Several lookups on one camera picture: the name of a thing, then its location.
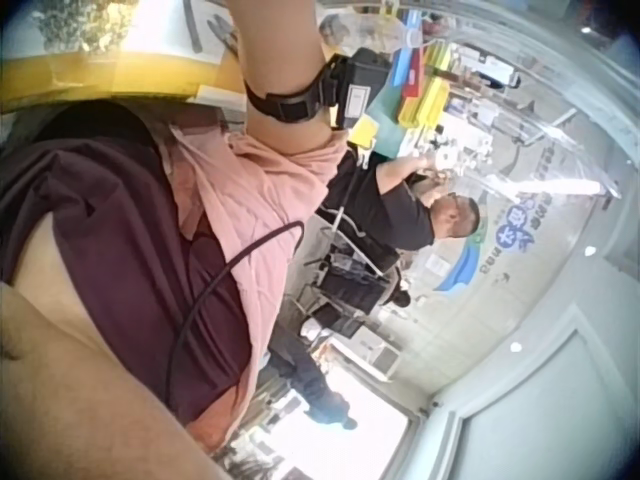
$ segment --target skin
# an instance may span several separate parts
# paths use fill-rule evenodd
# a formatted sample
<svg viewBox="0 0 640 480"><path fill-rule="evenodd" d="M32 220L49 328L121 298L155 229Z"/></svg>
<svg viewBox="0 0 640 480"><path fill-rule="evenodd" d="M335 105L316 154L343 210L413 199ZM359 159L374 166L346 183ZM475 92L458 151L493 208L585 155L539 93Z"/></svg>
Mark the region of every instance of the skin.
<svg viewBox="0 0 640 480"><path fill-rule="evenodd" d="M409 175L435 170L435 154L425 157L401 157L377 167L376 181L381 195L390 192ZM473 215L469 200L449 195L448 185L437 180L424 180L412 187L414 195L429 208L431 225L436 239L465 236L471 230Z"/></svg>

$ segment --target blue sign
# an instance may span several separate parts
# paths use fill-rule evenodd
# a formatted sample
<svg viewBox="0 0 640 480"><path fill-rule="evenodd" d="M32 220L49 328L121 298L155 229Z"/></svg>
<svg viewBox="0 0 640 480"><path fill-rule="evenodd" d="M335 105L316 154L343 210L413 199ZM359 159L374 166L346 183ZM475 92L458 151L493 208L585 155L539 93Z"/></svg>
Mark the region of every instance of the blue sign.
<svg viewBox="0 0 640 480"><path fill-rule="evenodd" d="M535 240L525 227L529 220L529 213L522 205L513 205L505 215L505 222L496 231L496 243L503 250L518 249L526 252Z"/></svg>

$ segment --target yellow item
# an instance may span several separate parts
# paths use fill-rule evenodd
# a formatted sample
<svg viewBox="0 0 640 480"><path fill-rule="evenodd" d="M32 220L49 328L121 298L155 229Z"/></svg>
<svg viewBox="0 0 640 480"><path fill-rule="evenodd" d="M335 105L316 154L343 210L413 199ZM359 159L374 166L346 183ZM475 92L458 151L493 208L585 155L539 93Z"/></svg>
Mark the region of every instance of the yellow item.
<svg viewBox="0 0 640 480"><path fill-rule="evenodd" d="M371 150L379 127L380 125L373 118L363 115L351 129L349 141L365 150Z"/></svg>
<svg viewBox="0 0 640 480"><path fill-rule="evenodd" d="M442 43L433 44L427 48L424 58L425 65L446 70L451 63L451 49ZM427 77L422 91L421 97L406 98L402 103L398 112L398 124L402 127L433 128L438 124L449 96L449 84L438 77Z"/></svg>

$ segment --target man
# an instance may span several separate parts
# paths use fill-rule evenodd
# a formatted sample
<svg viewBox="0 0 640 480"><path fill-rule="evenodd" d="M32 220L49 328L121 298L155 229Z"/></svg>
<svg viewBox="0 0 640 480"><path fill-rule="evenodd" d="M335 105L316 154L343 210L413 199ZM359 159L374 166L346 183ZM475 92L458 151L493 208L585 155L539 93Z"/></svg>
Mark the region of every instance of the man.
<svg viewBox="0 0 640 480"><path fill-rule="evenodd" d="M407 183L416 172L433 169L434 163L432 155L387 161L373 153L369 168L360 171L354 153L349 151L329 183L323 206L340 208L355 174L345 214L378 243L416 251L438 239L468 237L480 223L478 204L473 199L447 194L444 185L428 179L412 181L411 186Z"/></svg>
<svg viewBox="0 0 640 480"><path fill-rule="evenodd" d="M339 423L345 430L358 426L349 417L349 402L329 388L322 370L304 344L277 323L269 341L269 353L269 365L309 404L306 413L311 419L323 424Z"/></svg>

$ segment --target paper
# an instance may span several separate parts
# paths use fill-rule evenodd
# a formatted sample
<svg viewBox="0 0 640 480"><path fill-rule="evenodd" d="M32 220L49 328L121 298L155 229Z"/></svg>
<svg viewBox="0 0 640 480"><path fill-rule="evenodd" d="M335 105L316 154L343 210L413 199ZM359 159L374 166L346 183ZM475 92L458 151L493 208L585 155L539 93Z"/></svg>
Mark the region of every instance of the paper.
<svg viewBox="0 0 640 480"><path fill-rule="evenodd" d="M425 266L427 267L427 270L435 273L439 277L444 277L451 269L451 264L435 253L432 253L429 258L427 258Z"/></svg>

